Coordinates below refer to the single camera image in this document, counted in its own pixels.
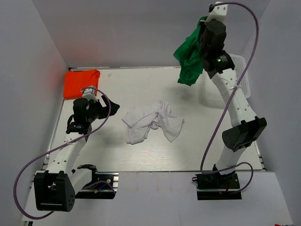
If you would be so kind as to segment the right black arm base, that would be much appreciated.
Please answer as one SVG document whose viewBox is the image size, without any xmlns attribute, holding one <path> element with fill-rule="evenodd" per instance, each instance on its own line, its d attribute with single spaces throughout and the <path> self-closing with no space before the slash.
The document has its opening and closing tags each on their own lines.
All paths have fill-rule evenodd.
<svg viewBox="0 0 301 226">
<path fill-rule="evenodd" d="M 196 183 L 199 201 L 242 199 L 240 183 L 235 172 L 229 175 L 196 174 L 192 182 Z"/>
</svg>

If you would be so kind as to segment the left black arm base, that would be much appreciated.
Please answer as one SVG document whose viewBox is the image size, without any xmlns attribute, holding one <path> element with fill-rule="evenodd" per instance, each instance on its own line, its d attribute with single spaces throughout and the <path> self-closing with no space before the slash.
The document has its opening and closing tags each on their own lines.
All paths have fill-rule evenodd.
<svg viewBox="0 0 301 226">
<path fill-rule="evenodd" d="M 76 194 L 76 199 L 87 200 L 112 200 L 118 189 L 118 172 L 96 172 L 96 181 L 85 185 L 84 188 Z"/>
</svg>

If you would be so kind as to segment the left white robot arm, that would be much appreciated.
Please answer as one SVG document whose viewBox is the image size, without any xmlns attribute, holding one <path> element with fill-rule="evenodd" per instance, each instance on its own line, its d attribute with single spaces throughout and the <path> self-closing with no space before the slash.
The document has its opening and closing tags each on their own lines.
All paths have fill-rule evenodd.
<svg viewBox="0 0 301 226">
<path fill-rule="evenodd" d="M 82 189 L 94 188 L 99 184 L 95 165 L 75 166 L 75 162 L 87 143 L 92 123 L 115 115 L 120 108 L 105 96 L 102 99 L 105 106 L 95 97 L 73 101 L 73 114 L 67 121 L 66 147 L 59 149 L 52 163 L 44 172 L 37 173 L 33 180 L 37 210 L 69 212 Z"/>
</svg>

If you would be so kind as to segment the green t shirt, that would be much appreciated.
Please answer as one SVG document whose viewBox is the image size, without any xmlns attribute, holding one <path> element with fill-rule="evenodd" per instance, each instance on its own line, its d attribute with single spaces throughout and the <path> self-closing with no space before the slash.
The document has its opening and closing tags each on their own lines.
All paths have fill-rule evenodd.
<svg viewBox="0 0 301 226">
<path fill-rule="evenodd" d="M 181 66 L 179 79 L 177 81 L 180 84 L 192 86 L 203 72 L 202 60 L 199 55 L 198 35 L 200 32 L 200 22 L 205 21 L 205 19 L 206 16 L 199 19 L 196 29 L 173 54 Z"/>
</svg>

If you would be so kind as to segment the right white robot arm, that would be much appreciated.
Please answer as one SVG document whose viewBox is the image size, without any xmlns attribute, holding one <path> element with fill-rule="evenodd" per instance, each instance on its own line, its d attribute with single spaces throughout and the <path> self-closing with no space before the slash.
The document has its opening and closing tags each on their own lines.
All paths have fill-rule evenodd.
<svg viewBox="0 0 301 226">
<path fill-rule="evenodd" d="M 240 165 L 242 153 L 257 140 L 267 126 L 265 118 L 259 118 L 249 105 L 236 76 L 232 58 L 224 48 L 226 26 L 217 20 L 200 20 L 198 35 L 200 57 L 204 70 L 218 88 L 225 103 L 222 113 L 229 114 L 231 128 L 222 133 L 224 148 L 214 164 L 212 181 L 222 188 L 229 183 L 229 174 Z"/>
</svg>

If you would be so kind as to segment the white t shirt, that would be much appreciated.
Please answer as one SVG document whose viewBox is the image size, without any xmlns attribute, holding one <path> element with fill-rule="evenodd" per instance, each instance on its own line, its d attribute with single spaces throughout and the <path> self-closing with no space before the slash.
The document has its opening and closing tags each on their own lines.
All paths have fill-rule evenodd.
<svg viewBox="0 0 301 226">
<path fill-rule="evenodd" d="M 161 128 L 169 142 L 180 134 L 184 118 L 172 113 L 166 101 L 155 101 L 150 105 L 134 107 L 122 118 L 126 134 L 126 143 L 135 145 L 147 139 L 149 131 Z"/>
</svg>

